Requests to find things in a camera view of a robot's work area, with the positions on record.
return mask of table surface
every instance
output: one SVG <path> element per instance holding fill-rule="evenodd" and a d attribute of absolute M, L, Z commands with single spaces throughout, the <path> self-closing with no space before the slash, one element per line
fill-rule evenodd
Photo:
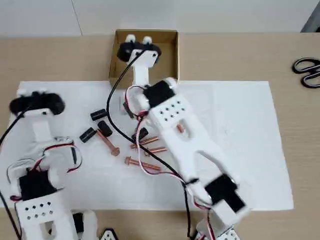
<path fill-rule="evenodd" d="M 0 130 L 20 81 L 108 79 L 113 36 L 0 40 Z M 320 90 L 300 84 L 291 64 L 320 58 L 317 33 L 181 34 L 181 80 L 269 81 L 294 199 L 294 210 L 252 212 L 236 226 L 242 240 L 319 238 Z M 185 212 L 97 211 L 99 232 L 119 239 L 186 239 Z M 195 226 L 201 213 L 192 213 Z M 0 210 L 0 239 L 15 239 Z"/>

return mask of cardboard box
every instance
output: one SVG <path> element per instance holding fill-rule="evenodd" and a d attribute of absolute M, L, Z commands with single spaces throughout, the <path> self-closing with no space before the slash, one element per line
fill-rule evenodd
<path fill-rule="evenodd" d="M 121 43 L 124 43 L 128 34 L 134 34 L 138 42 L 142 42 L 145 36 L 152 38 L 152 43 L 157 45 L 162 54 L 157 63 L 149 68 L 149 83 L 155 84 L 164 78 L 179 79 L 179 33 L 175 30 L 138 30 L 118 29 L 115 31 L 109 80 L 113 86 L 118 80 L 127 64 L 117 58 L 117 52 Z M 132 85 L 133 68 L 131 67 L 117 88 L 126 89 Z"/>

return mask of scissors handle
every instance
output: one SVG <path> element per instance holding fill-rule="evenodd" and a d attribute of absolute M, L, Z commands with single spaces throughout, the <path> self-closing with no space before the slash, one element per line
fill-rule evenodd
<path fill-rule="evenodd" d="M 319 76 L 320 76 L 320 71 L 316 71 L 313 74 L 304 76 L 303 78 L 301 78 L 301 84 L 308 89 L 318 89 L 318 88 L 320 88 L 320 84 L 311 84 L 308 81 L 310 79 L 314 79 Z"/>
<path fill-rule="evenodd" d="M 305 68 L 298 68 L 298 65 L 301 64 L 301 63 L 313 63 L 314 65 L 308 66 L 308 67 L 305 67 Z M 313 57 L 301 58 L 301 59 L 295 61 L 293 63 L 293 65 L 292 65 L 292 71 L 295 74 L 311 73 L 311 75 L 313 75 L 312 73 L 316 72 L 317 69 L 320 69 L 320 60 L 316 59 L 316 58 L 313 58 Z"/>

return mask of white paper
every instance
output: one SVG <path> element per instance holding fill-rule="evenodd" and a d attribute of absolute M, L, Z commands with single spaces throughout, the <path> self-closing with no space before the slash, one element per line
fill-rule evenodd
<path fill-rule="evenodd" d="M 111 90 L 106 81 L 21 82 L 20 89 L 32 92 L 46 88 L 65 101 L 65 111 L 54 117 L 52 134 L 71 136 L 83 155 L 83 165 L 67 176 L 66 189 L 75 209 L 184 210 L 181 184 L 168 175 L 148 176 L 139 167 L 124 164 L 126 156 L 137 158 L 130 143 L 116 131 L 109 138 L 120 147 L 120 155 L 110 155 L 98 138 L 82 143 L 79 136 L 90 126 L 90 113 L 105 108 Z M 263 81 L 181 81 L 179 91 L 194 107 L 202 124 L 238 168 L 239 176 L 252 185 L 255 210 L 288 210 L 294 207 L 292 190 L 282 150 L 271 91 Z M 119 95 L 111 100 L 111 116 L 117 126 L 132 135 L 137 122 L 122 115 Z M 7 167 L 18 160 L 33 141 L 33 132 L 22 119 L 5 140 L 0 154 L 0 187 L 10 195 Z M 157 141 L 148 147 L 160 147 Z M 174 166 L 169 153 L 159 154 Z M 150 157 L 142 160 L 160 165 Z M 217 175 L 216 167 L 199 157 L 200 180 L 207 182 Z"/>

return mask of copper screw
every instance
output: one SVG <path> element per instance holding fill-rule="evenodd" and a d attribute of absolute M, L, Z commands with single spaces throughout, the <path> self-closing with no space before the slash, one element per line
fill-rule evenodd
<path fill-rule="evenodd" d="M 164 146 L 151 148 L 151 149 L 148 149 L 148 150 L 153 154 L 162 153 L 162 152 L 167 151 L 167 149 Z M 144 152 L 144 155 L 147 156 L 147 157 L 150 157 L 149 153 L 147 153 L 147 152 Z"/>
<path fill-rule="evenodd" d="M 127 164 L 127 165 L 136 165 L 136 166 L 140 166 L 139 162 L 137 160 L 133 160 L 131 158 L 131 156 L 127 156 L 124 160 L 124 163 Z M 152 170 L 155 170 L 157 172 L 160 172 L 161 171 L 161 167 L 159 166 L 156 166 L 156 165 L 152 165 L 152 164 L 149 164 L 149 163 L 146 163 L 146 162 L 141 162 L 142 163 L 142 166 L 145 168 L 145 169 L 152 169 Z"/>
<path fill-rule="evenodd" d="M 153 143 L 153 142 L 155 142 L 155 141 L 158 141 L 158 140 L 159 140 L 159 138 L 158 138 L 157 136 L 153 136 L 153 137 L 147 138 L 146 140 L 141 141 L 141 142 L 140 142 L 140 145 L 151 144 L 151 143 Z M 131 144 L 131 145 L 130 145 L 130 148 L 131 148 L 131 149 L 136 149 L 136 148 L 137 148 L 137 145 Z"/>
<path fill-rule="evenodd" d="M 181 134 L 183 134 L 184 131 L 185 131 L 185 129 L 181 126 L 181 124 L 178 124 L 178 125 L 176 126 L 176 128 L 178 129 L 179 133 L 181 133 Z"/>
<path fill-rule="evenodd" d="M 99 137 L 102 139 L 102 141 L 104 141 L 104 143 L 109 147 L 109 149 L 111 150 L 111 155 L 113 156 L 118 156 L 120 154 L 120 148 L 119 147 L 115 147 L 108 138 L 106 138 L 102 132 L 98 129 L 97 134 L 99 135 Z"/>

